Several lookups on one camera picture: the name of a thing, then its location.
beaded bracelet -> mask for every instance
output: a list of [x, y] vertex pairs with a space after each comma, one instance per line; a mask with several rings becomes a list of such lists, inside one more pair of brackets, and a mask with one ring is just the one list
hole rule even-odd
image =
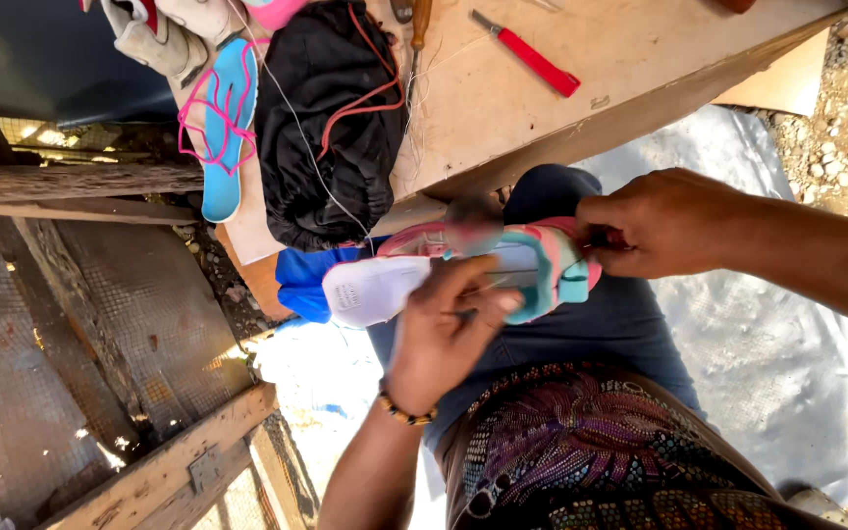
[[426, 425], [433, 422], [434, 418], [437, 417], [437, 407], [432, 408], [430, 412], [424, 416], [412, 416], [411, 414], [401, 410], [391, 401], [391, 398], [388, 397], [388, 391], [384, 389], [384, 384], [382, 384], [382, 390], [378, 392], [378, 399], [376, 401], [378, 401], [378, 403], [382, 405], [382, 408], [387, 410], [388, 414], [391, 414], [394, 419], [406, 425]]

black fabric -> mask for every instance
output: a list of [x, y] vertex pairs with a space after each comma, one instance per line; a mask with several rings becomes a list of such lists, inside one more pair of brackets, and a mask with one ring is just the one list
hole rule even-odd
[[[314, 156], [322, 151], [323, 129], [333, 113], [393, 79], [356, 28], [349, 4], [371, 42], [397, 71], [387, 38], [366, 17], [364, 2], [306, 5], [274, 33], [267, 51], [266, 64], [300, 117]], [[266, 71], [259, 87], [254, 130], [270, 233], [307, 252], [360, 241], [394, 201], [388, 175], [407, 125], [406, 106], [341, 118], [330, 134], [332, 150], [318, 161], [329, 191], [364, 230], [324, 190], [293, 114]], [[399, 101], [395, 85], [357, 108]]]

wooden table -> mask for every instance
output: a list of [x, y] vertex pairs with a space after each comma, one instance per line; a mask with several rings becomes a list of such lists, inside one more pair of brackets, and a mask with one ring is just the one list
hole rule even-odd
[[[473, 8], [581, 79], [575, 95], [548, 89], [487, 37], [469, 19]], [[572, 163], [672, 123], [765, 70], [843, 8], [840, 0], [760, 0], [734, 15], [709, 0], [567, 0], [552, 13], [523, 0], [435, 0], [409, 134], [391, 175], [396, 203], [374, 233], [439, 218], [443, 203], [464, 192], [509, 185], [535, 165]], [[406, 73], [410, 25], [398, 25], [388, 0], [369, 0], [369, 11], [398, 36]], [[182, 104], [187, 90], [173, 91]], [[242, 211], [219, 232], [254, 297], [271, 307], [275, 260], [251, 258], [283, 247], [265, 229], [259, 167], [252, 160], [241, 172]]]

red cord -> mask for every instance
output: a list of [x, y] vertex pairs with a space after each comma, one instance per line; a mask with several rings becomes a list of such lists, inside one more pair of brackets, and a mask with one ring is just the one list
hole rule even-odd
[[[322, 152], [319, 153], [317, 160], [322, 159], [322, 157], [327, 152], [329, 152], [329, 150], [330, 150], [330, 148], [329, 148], [329, 135], [333, 130], [333, 125], [339, 120], [339, 118], [342, 118], [343, 116], [349, 116], [349, 115], [352, 115], [352, 114], [362, 114], [364, 112], [377, 112], [379, 110], [395, 110], [396, 108], [401, 108], [404, 105], [404, 88], [401, 86], [401, 84], [398, 81], [398, 74], [396, 74], [395, 71], [392, 70], [392, 68], [390, 66], [388, 66], [387, 61], [385, 61], [384, 57], [382, 57], [382, 54], [379, 53], [378, 48], [375, 47], [375, 45], [371, 42], [371, 39], [369, 38], [369, 36], [366, 34], [365, 30], [362, 29], [362, 25], [359, 24], [359, 19], [356, 18], [355, 11], [352, 10], [351, 4], [348, 5], [348, 14], [349, 14], [349, 16], [352, 17], [352, 23], [355, 24], [355, 28], [359, 30], [359, 34], [362, 35], [363, 39], [365, 39], [365, 42], [369, 45], [369, 48], [371, 48], [371, 51], [375, 52], [375, 55], [377, 55], [379, 60], [382, 61], [382, 65], [384, 66], [384, 69], [388, 71], [388, 74], [394, 76], [395, 78], [392, 79], [390, 83], [386, 83], [386, 84], [382, 85], [381, 87], [379, 87], [375, 90], [372, 90], [371, 92], [367, 93], [366, 95], [360, 97], [359, 99], [349, 103], [348, 105], [340, 108], [339, 110], [334, 112], [332, 116], [329, 117], [329, 121], [326, 122], [326, 128], [325, 128], [325, 130], [322, 131]], [[397, 65], [398, 62], [395, 60], [395, 51], [391, 49], [391, 46], [388, 46], [388, 52], [391, 53], [392, 62], [394, 62], [394, 64]], [[391, 87], [393, 87], [395, 85], [395, 83], [397, 83], [397, 91], [398, 91], [398, 93], [401, 94], [401, 98], [394, 105], [364, 106], [362, 108], [354, 108], [355, 106], [359, 105], [360, 103], [368, 101], [369, 98], [371, 98], [372, 96], [381, 93], [383, 90], [390, 89]]]

colorful printed shirt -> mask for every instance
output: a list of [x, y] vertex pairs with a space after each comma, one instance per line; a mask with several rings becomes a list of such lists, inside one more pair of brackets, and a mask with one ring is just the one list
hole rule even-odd
[[436, 456], [455, 530], [837, 528], [783, 504], [672, 394], [590, 363], [497, 381]]

